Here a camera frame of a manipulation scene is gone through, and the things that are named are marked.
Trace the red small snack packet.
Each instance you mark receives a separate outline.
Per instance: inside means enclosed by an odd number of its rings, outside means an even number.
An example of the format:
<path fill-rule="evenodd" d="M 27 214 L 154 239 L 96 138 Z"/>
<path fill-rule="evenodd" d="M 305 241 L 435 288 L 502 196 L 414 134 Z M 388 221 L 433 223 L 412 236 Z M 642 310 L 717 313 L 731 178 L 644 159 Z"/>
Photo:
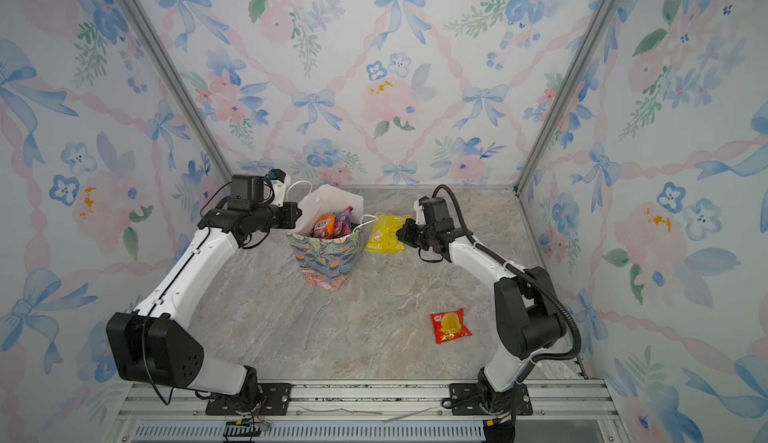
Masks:
<path fill-rule="evenodd" d="M 431 314 L 435 343 L 443 344 L 471 336 L 472 332 L 464 324 L 464 316 L 464 309 Z"/>

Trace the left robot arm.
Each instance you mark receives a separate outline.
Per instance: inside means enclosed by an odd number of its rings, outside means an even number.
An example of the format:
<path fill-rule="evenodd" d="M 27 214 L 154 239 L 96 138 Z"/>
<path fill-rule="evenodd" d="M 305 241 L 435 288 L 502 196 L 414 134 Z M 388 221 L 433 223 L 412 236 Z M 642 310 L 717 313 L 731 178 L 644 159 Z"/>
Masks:
<path fill-rule="evenodd" d="M 285 199 L 290 185 L 279 169 L 233 176 L 228 195 L 202 213 L 191 243 L 159 286 L 133 311 L 109 319 L 106 335 L 123 380 L 235 398 L 250 407 L 260 403 L 256 370 L 207 355 L 188 328 L 223 265 L 238 251 L 256 248 L 254 234 L 295 227 L 301 211 Z"/>

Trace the purple Fox's berries bag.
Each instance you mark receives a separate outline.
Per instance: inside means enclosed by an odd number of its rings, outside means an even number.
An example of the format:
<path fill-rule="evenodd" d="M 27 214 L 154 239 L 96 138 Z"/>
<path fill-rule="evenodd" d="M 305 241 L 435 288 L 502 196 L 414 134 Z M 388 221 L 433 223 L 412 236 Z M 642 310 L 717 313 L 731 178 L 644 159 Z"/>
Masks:
<path fill-rule="evenodd" d="M 345 237 L 352 232 L 352 212 L 353 208 L 349 206 L 336 215 L 332 233 L 333 239 Z"/>

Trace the yellow snack packet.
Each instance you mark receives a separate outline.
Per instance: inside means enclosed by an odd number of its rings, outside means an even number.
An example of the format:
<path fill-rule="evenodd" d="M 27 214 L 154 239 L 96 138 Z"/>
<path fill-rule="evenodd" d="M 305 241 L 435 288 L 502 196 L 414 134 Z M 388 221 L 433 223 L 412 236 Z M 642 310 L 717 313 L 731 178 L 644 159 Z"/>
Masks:
<path fill-rule="evenodd" d="M 375 254 L 399 254 L 406 251 L 396 233 L 404 226 L 410 216 L 400 216 L 378 212 L 371 226 L 371 232 L 365 246 L 367 252 Z"/>

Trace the floral paper gift bag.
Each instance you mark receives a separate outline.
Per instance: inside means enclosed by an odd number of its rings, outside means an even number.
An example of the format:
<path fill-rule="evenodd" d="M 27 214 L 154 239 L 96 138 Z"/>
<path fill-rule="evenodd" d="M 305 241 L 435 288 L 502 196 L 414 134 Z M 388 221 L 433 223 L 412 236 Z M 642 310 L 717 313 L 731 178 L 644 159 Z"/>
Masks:
<path fill-rule="evenodd" d="M 352 232 L 342 238 L 317 239 L 310 236 L 314 223 L 323 215 L 353 208 Z M 366 246 L 376 217 L 364 211 L 364 198 L 331 185 L 322 185 L 298 204 L 302 211 L 296 228 L 287 232 L 304 280 L 334 292 L 341 288 Z"/>

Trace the left corner aluminium post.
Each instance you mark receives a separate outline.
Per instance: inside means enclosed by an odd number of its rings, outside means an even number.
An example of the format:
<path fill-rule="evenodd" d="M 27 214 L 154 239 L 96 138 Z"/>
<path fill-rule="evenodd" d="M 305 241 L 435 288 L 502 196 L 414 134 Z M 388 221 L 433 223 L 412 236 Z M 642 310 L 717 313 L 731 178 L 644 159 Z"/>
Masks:
<path fill-rule="evenodd" d="M 148 56 L 158 70 L 161 82 L 165 84 L 171 98 L 186 118 L 187 126 L 191 128 L 202 149 L 208 154 L 219 176 L 224 182 L 229 182 L 233 173 L 217 146 L 213 134 L 198 113 L 191 94 L 186 89 L 176 65 L 162 44 L 160 35 L 151 23 L 142 3 L 139 0 L 116 0 L 116 2 L 137 31 L 142 44 L 147 48 Z"/>

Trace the corner aluminium post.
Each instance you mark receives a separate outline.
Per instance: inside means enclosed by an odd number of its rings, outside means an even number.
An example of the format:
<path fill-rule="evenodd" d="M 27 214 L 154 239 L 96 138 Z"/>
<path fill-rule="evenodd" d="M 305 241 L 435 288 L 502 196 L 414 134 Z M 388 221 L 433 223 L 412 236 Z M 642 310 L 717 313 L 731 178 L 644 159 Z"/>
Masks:
<path fill-rule="evenodd" d="M 605 33 L 609 20 L 613 17 L 619 2 L 620 0 L 598 0 L 597 10 L 590 20 L 582 41 L 574 53 L 573 61 L 564 75 L 561 91 L 548 112 L 548 116 L 544 119 L 526 164 L 514 186 L 515 195 L 518 199 L 521 198 L 527 187 L 534 180 L 537 165 L 545 153 L 549 139 L 557 130 L 559 120 L 565 113 L 570 98 L 576 94 L 581 78 L 586 73 L 587 67 L 591 64 L 595 48 Z"/>
<path fill-rule="evenodd" d="M 151 23 L 142 3 L 139 0 L 116 0 L 116 2 L 137 31 L 142 44 L 147 48 L 148 56 L 158 70 L 161 82 L 165 84 L 171 98 L 186 118 L 187 126 L 191 128 L 202 149 L 208 154 L 219 176 L 224 182 L 229 182 L 233 173 L 217 146 L 213 134 L 198 113 L 191 94 L 186 89 L 176 65 L 162 44 L 160 35 Z"/>

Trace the orange Fox's fruits bag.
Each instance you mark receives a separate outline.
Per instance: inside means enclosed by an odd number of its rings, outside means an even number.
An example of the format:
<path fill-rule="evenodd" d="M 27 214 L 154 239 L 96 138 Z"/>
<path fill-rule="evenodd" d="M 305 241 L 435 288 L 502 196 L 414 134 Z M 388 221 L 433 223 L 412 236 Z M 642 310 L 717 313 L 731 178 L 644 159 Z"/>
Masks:
<path fill-rule="evenodd" d="M 336 215 L 334 213 L 321 216 L 313 225 L 310 236 L 317 239 L 331 239 L 335 234 Z"/>

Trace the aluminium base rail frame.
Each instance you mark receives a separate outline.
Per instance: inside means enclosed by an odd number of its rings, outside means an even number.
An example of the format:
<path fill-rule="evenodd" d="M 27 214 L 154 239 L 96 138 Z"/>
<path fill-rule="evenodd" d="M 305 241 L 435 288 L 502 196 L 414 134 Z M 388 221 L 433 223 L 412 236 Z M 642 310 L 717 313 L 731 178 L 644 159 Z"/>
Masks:
<path fill-rule="evenodd" d="M 514 416 L 469 402 L 469 380 L 267 381 L 251 421 L 208 410 L 190 391 L 170 405 L 151 388 L 130 390 L 108 442 L 626 442 L 600 380 L 531 380 Z"/>

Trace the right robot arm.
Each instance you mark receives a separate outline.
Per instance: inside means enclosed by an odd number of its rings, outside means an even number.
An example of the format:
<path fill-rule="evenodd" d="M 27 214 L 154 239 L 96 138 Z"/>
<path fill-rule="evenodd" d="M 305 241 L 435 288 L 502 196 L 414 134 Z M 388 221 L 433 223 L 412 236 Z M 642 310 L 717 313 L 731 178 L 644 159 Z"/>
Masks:
<path fill-rule="evenodd" d="M 481 243 L 453 220 L 441 197 L 422 197 L 414 210 L 396 232 L 398 240 L 466 270 L 493 293 L 500 346 L 478 381 L 497 394 L 519 386 L 538 362 L 555 356 L 551 348 L 568 330 L 549 277 L 543 268 L 517 265 Z"/>

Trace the right corner aluminium post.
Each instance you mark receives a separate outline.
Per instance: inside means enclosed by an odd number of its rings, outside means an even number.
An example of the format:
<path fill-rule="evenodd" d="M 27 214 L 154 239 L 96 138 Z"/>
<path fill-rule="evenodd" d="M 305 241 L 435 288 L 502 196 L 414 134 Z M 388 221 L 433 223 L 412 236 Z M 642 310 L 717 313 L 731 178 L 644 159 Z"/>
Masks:
<path fill-rule="evenodd" d="M 561 91 L 548 112 L 548 116 L 544 119 L 526 164 L 514 186 L 515 195 L 518 199 L 521 198 L 527 187 L 534 180 L 537 165 L 545 153 L 549 139 L 557 130 L 559 120 L 565 113 L 570 98 L 576 94 L 581 78 L 586 73 L 587 67 L 591 64 L 595 48 L 605 33 L 609 20 L 613 17 L 619 2 L 620 0 L 598 0 L 597 10 L 590 20 L 582 41 L 574 53 L 573 61 L 564 75 Z"/>

